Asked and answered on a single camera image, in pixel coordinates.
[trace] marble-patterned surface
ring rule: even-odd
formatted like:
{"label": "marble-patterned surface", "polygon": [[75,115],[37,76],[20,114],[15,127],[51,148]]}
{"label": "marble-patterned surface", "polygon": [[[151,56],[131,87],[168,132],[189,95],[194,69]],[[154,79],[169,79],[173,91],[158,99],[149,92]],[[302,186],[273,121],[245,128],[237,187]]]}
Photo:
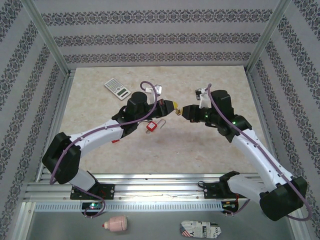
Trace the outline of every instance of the marble-patterned surface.
{"label": "marble-patterned surface", "polygon": [[[179,108],[199,104],[195,89],[212,83],[212,91],[228,91],[234,112],[243,115],[265,143],[243,66],[77,68],[61,131],[70,135],[89,130],[126,105],[129,98],[120,101],[104,87],[111,78],[132,92],[140,91],[144,80],[160,84],[160,97],[177,102]],[[119,142],[107,143],[87,154],[80,167],[91,173],[110,174],[256,172],[216,129],[190,123],[174,112],[165,119],[164,127],[150,134],[145,133],[146,123],[141,123]]]}

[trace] damask pattern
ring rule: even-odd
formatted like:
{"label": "damask pattern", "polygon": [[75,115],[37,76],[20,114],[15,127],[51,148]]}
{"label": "damask pattern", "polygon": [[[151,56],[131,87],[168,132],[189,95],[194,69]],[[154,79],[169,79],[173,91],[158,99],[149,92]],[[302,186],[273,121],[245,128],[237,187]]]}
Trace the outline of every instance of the damask pattern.
{"label": "damask pattern", "polygon": [[[17,171],[14,175],[14,180],[12,182],[12,186],[10,188],[10,193],[7,196],[7,201],[4,204],[4,211],[2,211],[2,217],[0,218],[0,239],[6,239],[7,232],[9,231],[9,225],[12,221],[12,216],[14,214],[14,211],[18,205],[19,195],[21,193],[23,183],[29,168],[30,160],[32,159],[33,150],[35,145],[37,144],[38,135],[40,133],[42,124],[45,120],[46,111],[50,102],[51,95],[53,93],[55,84],[57,82],[57,77],[59,75],[60,69],[57,63],[54,64],[53,69],[51,71],[48,83],[46,85],[45,91],[43,93],[43,96],[41,98],[40,105],[38,107],[38,111],[36,113],[36,116],[33,121],[33,125],[31,127],[31,131],[29,133],[29,136],[27,138],[27,142],[25,143],[25,148],[23,149],[23,154],[21,156],[21,159],[19,161],[19,166],[17,168]],[[63,83],[61,84],[61,88],[59,91],[59,97],[62,91]],[[59,102],[58,100],[55,104],[55,109],[57,109],[57,104]],[[40,156],[39,161],[42,158],[42,155],[45,150],[46,141],[49,136],[49,131],[51,128],[51,124],[53,121],[55,113],[52,114],[51,121],[49,124],[48,132],[46,135],[46,139],[43,144],[42,148],[42,154]]]}
{"label": "damask pattern", "polygon": [[299,100],[295,86],[292,84],[290,76],[288,75],[285,65],[282,62],[272,40],[270,40],[265,46],[265,50],[268,53],[276,75],[279,78],[286,99],[291,106],[292,113],[300,129],[300,133],[302,133],[305,145],[308,147],[311,159],[314,161],[313,164],[318,169],[318,174],[320,174],[320,143],[318,142],[318,138],[315,136],[316,133],[313,130],[312,125],[309,123],[309,118]]}
{"label": "damask pattern", "polygon": [[150,52],[64,55],[68,64],[184,61],[247,61],[250,52]]}
{"label": "damask pattern", "polygon": [[184,9],[43,13],[48,26],[139,23],[266,23],[271,9]]}
{"label": "damask pattern", "polygon": [[299,68],[304,81],[308,86],[310,93],[312,93],[315,103],[320,109],[320,81],[319,73],[314,67],[314,63],[308,57],[308,53],[299,41],[297,34],[284,16],[277,26],[282,38],[284,39],[292,57],[294,58],[296,66]]}
{"label": "damask pattern", "polygon": [[0,43],[5,38],[21,9],[22,3],[19,0],[7,0],[0,10]]}
{"label": "damask pattern", "polygon": [[150,33],[56,36],[59,47],[133,44],[255,44],[260,33]]}
{"label": "damask pattern", "polygon": [[7,134],[3,138],[3,142],[0,148],[0,180],[2,179],[2,175],[6,171],[6,165],[8,164],[8,161],[11,157],[11,152],[13,151],[13,147],[16,144],[18,134],[20,133],[21,127],[26,118],[29,106],[31,104],[36,88],[38,86],[38,82],[40,81],[40,77],[44,71],[49,56],[50,51],[45,45],[43,46],[38,59],[36,60],[28,82],[23,90],[17,109],[14,112],[12,122],[10,123],[9,128],[6,131]]}
{"label": "damask pattern", "polygon": [[315,0],[294,0],[293,2],[308,22],[318,41],[320,41],[319,4]]}
{"label": "damask pattern", "polygon": [[18,73],[21,70],[23,63],[26,60],[27,54],[30,51],[31,46],[33,45],[38,31],[36,26],[31,21],[23,33],[22,38],[19,41],[19,44],[14,50],[14,54],[7,64],[7,68],[3,71],[0,79],[0,111],[2,106],[6,103],[8,94],[11,92],[13,83],[16,81]]}
{"label": "damask pattern", "polygon": [[285,117],[283,116],[282,110],[280,109],[280,105],[277,100],[276,94],[271,86],[269,76],[267,74],[267,71],[266,71],[261,59],[258,60],[255,67],[256,67],[258,74],[261,78],[261,82],[262,82],[265,94],[267,96],[267,99],[270,104],[274,119],[275,119],[276,124],[278,126],[278,130],[281,135],[281,139],[284,143],[285,151],[287,152],[288,159],[289,159],[291,166],[292,166],[292,169],[293,169],[293,175],[294,176],[303,176],[305,178],[306,177],[305,171],[304,171],[303,167],[301,166],[301,162],[300,162],[299,156],[297,154],[297,149],[295,147],[295,144],[293,142],[291,134],[288,130],[288,126],[287,126]]}
{"label": "damask pattern", "polygon": [[[266,74],[266,69],[261,61],[261,59],[259,59],[258,63],[256,64],[256,69],[259,73],[259,76],[260,76],[260,80],[259,81],[263,81],[262,79],[262,76],[265,78],[265,79],[269,79],[269,76]],[[272,145],[273,145],[273,149],[274,149],[274,152],[276,154],[276,157],[278,159],[278,161],[280,162],[280,158],[279,158],[279,154],[278,154],[278,150],[275,146],[275,141],[274,141],[274,138],[273,138],[273,135],[272,135],[272,132],[271,132],[271,129],[269,127],[269,124],[268,124],[268,118],[265,114],[265,111],[264,111],[264,107],[263,107],[263,104],[262,104],[262,101],[260,99],[260,96],[258,94],[258,89],[257,89],[257,86],[255,84],[255,80],[254,80],[254,77],[251,73],[251,78],[252,78],[252,82],[253,82],[253,86],[254,86],[254,89],[255,89],[255,92],[256,92],[256,95],[258,97],[258,100],[259,100],[259,104],[261,106],[261,109],[262,109],[262,113],[263,113],[263,116],[264,116],[264,119],[265,119],[265,123],[267,125],[267,128],[268,128],[268,132],[269,132],[269,136],[271,138],[271,141],[272,141]],[[296,152],[296,146],[295,144],[290,141],[290,146],[292,147],[287,147],[287,141],[284,139],[284,138],[281,138],[282,139],[282,142],[283,142],[283,146],[285,146],[285,150],[287,152],[287,155],[290,156],[290,153],[291,151],[295,151]],[[299,166],[301,168],[301,172],[303,174],[301,174],[301,176],[306,179],[308,181],[308,178],[307,176],[305,175],[305,170],[303,169],[302,166]],[[310,182],[308,181],[308,187],[307,187],[307,191],[306,191],[306,196],[305,196],[305,199],[307,200],[307,202],[310,204],[311,206],[311,209],[312,209],[312,218],[311,218],[311,221],[312,221],[312,226],[314,227],[314,232],[315,232],[315,235],[317,236],[317,238],[320,239],[320,211],[319,211],[319,207],[318,207],[318,203],[317,203],[317,200],[316,198],[313,196],[313,191],[310,190],[311,186],[310,186]]]}

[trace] calculator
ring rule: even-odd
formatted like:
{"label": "calculator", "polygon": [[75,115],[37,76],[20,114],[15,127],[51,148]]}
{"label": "calculator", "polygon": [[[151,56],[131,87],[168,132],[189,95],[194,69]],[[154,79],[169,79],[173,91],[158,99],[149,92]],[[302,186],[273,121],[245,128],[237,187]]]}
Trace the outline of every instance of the calculator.
{"label": "calculator", "polygon": [[130,95],[130,91],[125,88],[117,79],[111,78],[104,86],[109,89],[121,101]]}

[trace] pink plastic bottle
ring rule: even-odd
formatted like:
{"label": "pink plastic bottle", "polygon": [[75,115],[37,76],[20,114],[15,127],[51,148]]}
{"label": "pink plastic bottle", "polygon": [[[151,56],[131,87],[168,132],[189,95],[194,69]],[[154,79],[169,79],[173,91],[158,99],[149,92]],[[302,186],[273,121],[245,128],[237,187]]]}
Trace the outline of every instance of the pink plastic bottle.
{"label": "pink plastic bottle", "polygon": [[109,229],[110,232],[125,231],[128,227],[128,220],[126,216],[114,216],[106,221],[102,227]]}

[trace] table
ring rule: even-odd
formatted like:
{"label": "table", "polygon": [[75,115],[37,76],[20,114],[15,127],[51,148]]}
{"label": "table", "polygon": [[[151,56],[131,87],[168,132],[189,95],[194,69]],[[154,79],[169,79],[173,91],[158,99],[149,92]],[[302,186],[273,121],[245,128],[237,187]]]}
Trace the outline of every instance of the table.
{"label": "table", "polygon": [[[199,104],[195,89],[212,83],[211,90],[227,90],[234,113],[243,115],[265,143],[243,66],[88,67],[77,68],[60,131],[80,133],[103,124],[127,104],[105,87],[118,79],[131,92],[141,81],[162,85],[160,98],[179,108]],[[146,123],[117,143],[107,143],[87,154],[80,167],[91,173],[255,173],[245,156],[214,128],[190,123],[174,112],[164,118],[162,129],[146,134]]]}

